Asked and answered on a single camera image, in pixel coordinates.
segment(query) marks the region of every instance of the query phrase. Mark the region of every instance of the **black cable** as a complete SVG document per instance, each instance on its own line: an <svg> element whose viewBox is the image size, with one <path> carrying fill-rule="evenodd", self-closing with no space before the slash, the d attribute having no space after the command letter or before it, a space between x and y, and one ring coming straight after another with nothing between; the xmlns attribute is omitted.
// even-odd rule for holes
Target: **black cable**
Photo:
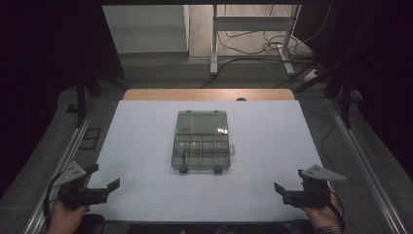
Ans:
<svg viewBox="0 0 413 234"><path fill-rule="evenodd" d="M275 58L235 58L235 59L232 59L232 60L229 60L229 61L225 62L221 67L219 67L218 71L216 72L215 75L213 75L212 79L210 79L208 82L203 84L200 87L200 89L203 89L205 86L212 83L218 77L218 75L220 74L222 68L224 68L226 65L228 65L229 63L235 62L235 61L239 61L239 60L279 61L279 62L291 62L291 63L308 64L308 63L305 63L305 62L284 61L282 59L275 59Z"/></svg>
<svg viewBox="0 0 413 234"><path fill-rule="evenodd" d="M279 37L285 37L284 35L277 35L277 36L273 36L272 38L268 39L268 38L265 38L265 34L266 34L266 31L264 31L264 33L262 34L262 38L267 41L267 43L265 43L265 44L262 46L263 50L266 50L266 51L274 51L274 50L278 50L278 49L282 46L282 42L273 42L273 40L276 39L276 38L279 38Z"/></svg>
<svg viewBox="0 0 413 234"><path fill-rule="evenodd" d="M232 12L232 14L234 15L234 12L232 11L232 5L230 4L230 11Z"/></svg>
<svg viewBox="0 0 413 234"><path fill-rule="evenodd" d="M341 199L338 197L337 193L335 193L335 192L333 192L333 191L331 191L331 190L330 190L330 193L333 194L333 195L337 198L338 205L339 205L340 208L341 208L341 216L344 218L344 213L345 213L345 211L344 211L343 202L342 202Z"/></svg>
<svg viewBox="0 0 413 234"><path fill-rule="evenodd" d="M297 74L295 74L293 77L289 78L288 80L282 81L281 83L277 84L275 87L273 87L273 89L279 88L283 84L288 84L287 86L285 86L285 87L288 87L295 79L297 79L299 75L301 75L307 68L309 68L314 63L316 63L315 60L313 60L310 63L307 63L307 65L303 69L301 69Z"/></svg>
<svg viewBox="0 0 413 234"><path fill-rule="evenodd" d="M322 154L323 154L324 157L327 159L328 163L331 165L331 167L332 167L332 169L333 169L333 172L335 173L335 172L336 172L335 166L334 166L333 162L330 160L330 158L328 157L328 155L325 153L325 151L324 151L324 146L323 146L325 140L326 140L326 139L328 138L328 136L330 136L330 134L335 130L335 125L334 125L334 123L333 123L328 117L323 116L323 115L320 115L320 114L317 114L317 113L311 111L309 108L307 108L307 107L304 106L303 104L301 104L301 107L303 107L303 109L307 110L308 112L312 113L313 115L316 115L316 116L320 117L321 119L326 120L326 121L331 125L331 129L330 129L330 130L328 131L328 133L322 138L321 143L320 143L320 146L321 146L321 152L322 152Z"/></svg>
<svg viewBox="0 0 413 234"><path fill-rule="evenodd" d="M331 204L331 202L327 203L327 207L331 209L332 212L336 215L338 219L338 224L340 225L341 230L344 230L346 228L346 222L344 221L344 217L340 212L337 210L337 208L334 207L334 205Z"/></svg>
<svg viewBox="0 0 413 234"><path fill-rule="evenodd" d="M286 6L285 5L282 5L282 6L284 7L285 12L288 14L288 10L286 9Z"/></svg>
<svg viewBox="0 0 413 234"><path fill-rule="evenodd" d="M225 31L225 35L229 38L233 38L233 37L243 36L243 35L247 35L247 34L254 33L254 32L259 32L259 31L248 31L248 32L243 32L243 33L235 34L235 35L228 35L227 31Z"/></svg>
<svg viewBox="0 0 413 234"><path fill-rule="evenodd" d="M274 9L274 4L273 4L273 6L271 6L270 16L273 13L273 9Z"/></svg>
<svg viewBox="0 0 413 234"><path fill-rule="evenodd" d="M50 224L50 219L51 219L51 208L50 208L50 196L51 196L51 190L52 187L55 183L55 181L63 174L63 172L58 173L55 175L55 177L52 178L51 182L48 185L48 189L46 190L46 196L43 199L43 216L45 217L46 220L46 225L49 227Z"/></svg>
<svg viewBox="0 0 413 234"><path fill-rule="evenodd" d="M323 23L323 24L325 24L325 21L327 20L328 15L329 15L329 13L327 13L327 15L326 15L326 17L325 17L325 19L324 19L324 23ZM313 38L314 38L315 36L317 36L317 34L322 30L322 28L323 28L323 25L319 28L319 31L318 31L316 34L314 34L313 36L311 36L310 38L304 40L303 42L301 42L301 43L299 43L299 44L296 44L296 45L294 45L294 46L288 47L288 50L287 50L287 51L288 51L289 56L290 56L291 58L300 58L300 57L301 57L300 59L320 59L320 58L323 58L323 57L328 56L328 54L330 54L330 53L331 53L331 54L334 54L334 52L335 52L337 49L341 49L341 48L343 47L343 45L345 45L346 43L348 43L348 42L350 41L350 37L351 37L353 34L355 34L355 30L354 30L354 29L349 29L349 30L347 30L347 31L345 32L345 34L344 34L342 37L340 37L340 39L339 39L338 42L334 43L334 45L333 45L332 47L329 47L326 51L324 51L324 52L322 52L321 54L316 55L316 56L302 57L302 56L298 55L298 53L297 53L296 55L293 55L293 54L290 52L290 51L291 51L291 50L290 50L291 48L294 48L293 51L296 52L298 45L304 44L304 42L307 42L307 41L313 39Z"/></svg>
<svg viewBox="0 0 413 234"><path fill-rule="evenodd" d="M266 50L261 50L261 51L259 51L259 52L251 52L251 53L250 53L250 52L241 51L241 50L239 50L239 49L237 49L237 48L224 45L224 44L222 43L222 41L221 41L221 38L219 37L219 32L218 32L217 34L218 34L218 41L219 41L219 43L220 43L223 47L225 47L225 48L227 48L227 49L231 49L231 50L234 50L234 51L237 51L237 52L240 52L240 53L242 53L242 54L249 55L249 56L258 55L258 54L263 53L263 52L266 51Z"/></svg>
<svg viewBox="0 0 413 234"><path fill-rule="evenodd" d="M267 11L267 6L266 5L262 5L261 12L259 12L257 16L259 16L264 11L264 9L265 9L265 11Z"/></svg>
<svg viewBox="0 0 413 234"><path fill-rule="evenodd" d="M319 35L319 33L321 32L321 30L324 28L325 23L327 22L328 16L330 15L330 10L331 10L331 5L328 5L328 10L327 10L327 14L325 15L324 21L322 22L322 25L319 27L319 30L311 37L307 38L306 40L302 41L301 43L306 43L310 40L312 40L313 38L315 38L317 35Z"/></svg>
<svg viewBox="0 0 413 234"><path fill-rule="evenodd" d="M290 58L292 58L292 59L315 59L315 58L316 58L316 57L313 56L313 54L311 54L311 53L304 54L304 55L299 55L298 52L297 52L297 47L296 47L296 46L298 46L298 45L299 45L299 43L297 43L297 44L295 45L295 47L294 47L294 50L293 50L293 51L294 51L295 54L293 54L290 49L287 49L288 56L289 56Z"/></svg>

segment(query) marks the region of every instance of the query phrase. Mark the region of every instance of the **white table surface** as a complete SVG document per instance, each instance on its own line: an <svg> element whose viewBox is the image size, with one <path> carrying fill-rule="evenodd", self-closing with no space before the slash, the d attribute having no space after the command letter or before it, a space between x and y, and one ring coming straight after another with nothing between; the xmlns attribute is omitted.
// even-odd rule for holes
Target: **white table surface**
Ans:
<svg viewBox="0 0 413 234"><path fill-rule="evenodd" d="M224 110L230 144L229 171L190 172L170 165L178 111ZM92 213L127 222L260 222L307 218L282 203L276 181L302 190L298 169L321 165L296 100L120 101L103 144L99 171L89 188L116 178L121 186Z"/></svg>

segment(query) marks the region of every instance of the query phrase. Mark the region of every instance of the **dark background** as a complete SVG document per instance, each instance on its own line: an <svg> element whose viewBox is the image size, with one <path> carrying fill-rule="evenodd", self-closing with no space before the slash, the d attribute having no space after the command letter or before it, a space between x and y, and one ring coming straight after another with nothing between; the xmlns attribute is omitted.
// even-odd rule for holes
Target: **dark background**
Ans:
<svg viewBox="0 0 413 234"><path fill-rule="evenodd" d="M124 74L98 2L2 1L0 9L3 195L48 128L58 95L81 74L95 93L95 71Z"/></svg>
<svg viewBox="0 0 413 234"><path fill-rule="evenodd" d="M320 63L332 67L341 57L368 6L332 6L328 22L306 44ZM365 32L347 74L362 95L359 110L400 165L413 178L413 16L408 1L385 1ZM294 35L305 40L321 26L327 6L303 6Z"/></svg>

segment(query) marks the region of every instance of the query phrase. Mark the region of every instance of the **finger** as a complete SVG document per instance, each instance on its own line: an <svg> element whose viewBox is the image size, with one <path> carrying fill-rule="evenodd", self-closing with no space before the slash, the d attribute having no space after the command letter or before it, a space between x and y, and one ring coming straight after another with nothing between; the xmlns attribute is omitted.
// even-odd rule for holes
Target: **finger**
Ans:
<svg viewBox="0 0 413 234"><path fill-rule="evenodd" d="M76 209L76 213L84 214L87 213L90 210L89 206L81 206L78 209Z"/></svg>
<svg viewBox="0 0 413 234"><path fill-rule="evenodd" d="M311 208L307 208L307 207L300 207L301 211L308 213L310 212L312 209Z"/></svg>
<svg viewBox="0 0 413 234"><path fill-rule="evenodd" d="M72 209L69 206L64 205L64 203L60 202L60 200L56 201L55 210L58 210L58 211L59 210L64 210L64 211L67 211L67 212L72 211Z"/></svg>

